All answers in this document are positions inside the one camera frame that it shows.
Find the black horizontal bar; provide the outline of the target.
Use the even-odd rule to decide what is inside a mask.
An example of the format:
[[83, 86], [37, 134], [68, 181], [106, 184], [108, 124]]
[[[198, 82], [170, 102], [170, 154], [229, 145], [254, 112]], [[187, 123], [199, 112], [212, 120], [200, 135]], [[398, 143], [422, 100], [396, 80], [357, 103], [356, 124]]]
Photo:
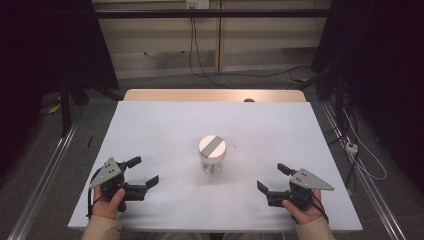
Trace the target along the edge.
[[102, 10], [95, 15], [102, 19], [115, 18], [315, 18], [334, 14], [329, 9], [281, 9], [281, 10]]

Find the clear jar with white lid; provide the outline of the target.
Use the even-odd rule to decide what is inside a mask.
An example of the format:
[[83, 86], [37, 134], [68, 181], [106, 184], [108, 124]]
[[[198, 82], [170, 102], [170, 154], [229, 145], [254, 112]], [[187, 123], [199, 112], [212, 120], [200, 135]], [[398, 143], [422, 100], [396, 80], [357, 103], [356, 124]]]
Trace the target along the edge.
[[208, 135], [203, 137], [198, 145], [198, 152], [201, 164], [203, 169], [208, 173], [216, 173], [221, 169], [221, 162], [224, 160], [227, 154], [227, 145], [224, 139], [222, 138], [221, 144], [215, 149], [209, 157], [205, 157], [201, 154], [201, 151], [205, 148], [205, 146], [218, 135]]

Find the person's right hand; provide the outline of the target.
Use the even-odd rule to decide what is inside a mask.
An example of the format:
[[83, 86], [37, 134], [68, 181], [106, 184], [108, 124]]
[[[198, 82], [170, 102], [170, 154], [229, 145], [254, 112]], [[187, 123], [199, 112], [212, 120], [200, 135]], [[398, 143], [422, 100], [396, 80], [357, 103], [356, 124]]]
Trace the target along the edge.
[[313, 195], [314, 197], [312, 206], [304, 211], [298, 209], [289, 200], [282, 201], [282, 205], [296, 219], [298, 224], [306, 224], [319, 217], [323, 217], [324, 208], [321, 203], [321, 191], [314, 189]]

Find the white wall socket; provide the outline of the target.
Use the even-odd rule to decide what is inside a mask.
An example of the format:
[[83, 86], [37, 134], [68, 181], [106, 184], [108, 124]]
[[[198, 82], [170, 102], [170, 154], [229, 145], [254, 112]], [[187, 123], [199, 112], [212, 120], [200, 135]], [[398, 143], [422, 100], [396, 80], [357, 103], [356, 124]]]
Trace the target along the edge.
[[210, 2], [209, 0], [186, 0], [186, 8], [187, 9], [209, 9]]

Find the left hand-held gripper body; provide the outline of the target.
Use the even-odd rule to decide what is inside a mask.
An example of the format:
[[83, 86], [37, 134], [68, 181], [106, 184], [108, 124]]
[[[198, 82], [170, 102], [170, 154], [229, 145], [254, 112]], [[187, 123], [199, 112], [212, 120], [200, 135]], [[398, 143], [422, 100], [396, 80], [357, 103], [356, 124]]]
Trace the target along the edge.
[[119, 212], [126, 210], [127, 201], [143, 201], [147, 193], [146, 185], [130, 185], [125, 181], [124, 173], [127, 169], [127, 161], [118, 163], [110, 157], [94, 173], [89, 184], [90, 190], [100, 186], [103, 196], [108, 199], [111, 199], [119, 189], [124, 189], [125, 196], [118, 206]]

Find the white table mat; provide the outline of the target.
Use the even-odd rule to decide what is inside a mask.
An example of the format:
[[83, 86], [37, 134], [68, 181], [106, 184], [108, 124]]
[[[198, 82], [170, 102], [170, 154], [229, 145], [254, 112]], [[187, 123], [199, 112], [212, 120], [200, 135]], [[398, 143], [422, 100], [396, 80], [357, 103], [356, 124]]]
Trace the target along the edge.
[[[221, 169], [208, 173], [198, 145], [218, 135], [227, 145]], [[345, 189], [311, 105], [302, 103], [150, 102], [118, 104], [94, 166], [127, 161], [130, 184], [159, 176], [141, 202], [121, 215], [125, 229], [141, 232], [288, 232], [290, 214], [268, 205], [257, 189], [288, 189], [283, 163], [305, 168], [334, 187], [322, 194], [332, 230], [362, 225]]]

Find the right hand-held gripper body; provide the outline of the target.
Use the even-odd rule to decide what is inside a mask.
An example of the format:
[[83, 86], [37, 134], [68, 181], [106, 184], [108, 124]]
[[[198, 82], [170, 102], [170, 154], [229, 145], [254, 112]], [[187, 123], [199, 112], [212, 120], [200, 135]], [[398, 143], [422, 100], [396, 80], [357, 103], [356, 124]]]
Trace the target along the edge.
[[282, 207], [282, 201], [289, 200], [298, 209], [306, 210], [312, 205], [314, 189], [334, 190], [332, 185], [304, 168], [295, 170], [295, 174], [289, 177], [289, 190], [278, 192], [268, 189], [266, 199], [269, 206]]

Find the aluminium floor rail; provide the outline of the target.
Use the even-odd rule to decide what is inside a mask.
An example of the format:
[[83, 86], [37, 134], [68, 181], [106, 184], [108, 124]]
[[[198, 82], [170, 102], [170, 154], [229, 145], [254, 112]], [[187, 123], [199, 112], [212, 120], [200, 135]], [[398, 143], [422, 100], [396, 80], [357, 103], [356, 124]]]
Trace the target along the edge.
[[339, 137], [340, 145], [347, 154], [349, 162], [354, 165], [356, 176], [367, 193], [373, 208], [389, 235], [389, 238], [391, 240], [406, 240], [396, 217], [375, 184], [376, 178], [371, 176], [358, 155], [353, 155], [347, 150], [346, 144], [349, 141], [349, 137], [343, 137], [341, 131], [338, 129], [335, 130], [335, 133]]
[[7, 240], [26, 240], [29, 230], [38, 215], [50, 185], [53, 183], [53, 179], [58, 168], [73, 140], [78, 125], [78, 122], [73, 123], [66, 134], [60, 138], [41, 179], [28, 200], [24, 210], [21, 212]]

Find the black curtain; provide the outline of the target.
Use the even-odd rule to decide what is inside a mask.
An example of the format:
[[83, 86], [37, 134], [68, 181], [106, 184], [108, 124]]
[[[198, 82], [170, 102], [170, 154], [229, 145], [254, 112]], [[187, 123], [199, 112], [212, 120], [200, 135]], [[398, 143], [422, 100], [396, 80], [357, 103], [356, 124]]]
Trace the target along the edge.
[[343, 79], [376, 135], [424, 192], [424, 0], [331, 0], [312, 69], [322, 71], [354, 24]]
[[0, 176], [17, 162], [42, 98], [68, 83], [116, 89], [93, 0], [0, 0]]

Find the yellow floor tape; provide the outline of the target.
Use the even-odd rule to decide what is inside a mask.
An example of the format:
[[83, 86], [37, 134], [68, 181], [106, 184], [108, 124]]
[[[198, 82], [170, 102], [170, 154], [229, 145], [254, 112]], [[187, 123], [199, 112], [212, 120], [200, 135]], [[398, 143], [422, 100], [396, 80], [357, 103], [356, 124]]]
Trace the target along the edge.
[[58, 96], [52, 103], [48, 113], [53, 114], [56, 113], [61, 107], [61, 97]]

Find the black metal stand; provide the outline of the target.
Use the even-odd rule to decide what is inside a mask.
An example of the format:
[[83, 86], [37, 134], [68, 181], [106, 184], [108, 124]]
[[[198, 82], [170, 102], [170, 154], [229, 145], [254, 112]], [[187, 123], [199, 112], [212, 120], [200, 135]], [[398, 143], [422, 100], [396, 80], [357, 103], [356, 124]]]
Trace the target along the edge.
[[84, 90], [83, 82], [77, 77], [63, 77], [60, 80], [62, 137], [65, 137], [67, 135], [72, 125], [69, 97], [72, 97], [76, 105], [86, 105], [89, 101], [88, 95]]

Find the person's left hand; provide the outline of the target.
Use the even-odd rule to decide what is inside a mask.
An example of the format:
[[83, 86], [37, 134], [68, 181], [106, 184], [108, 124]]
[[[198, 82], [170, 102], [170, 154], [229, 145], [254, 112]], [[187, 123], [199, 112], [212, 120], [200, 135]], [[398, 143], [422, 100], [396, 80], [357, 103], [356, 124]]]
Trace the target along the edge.
[[115, 220], [118, 215], [118, 206], [125, 196], [125, 190], [119, 189], [111, 199], [103, 196], [100, 186], [94, 188], [94, 202], [92, 214]]

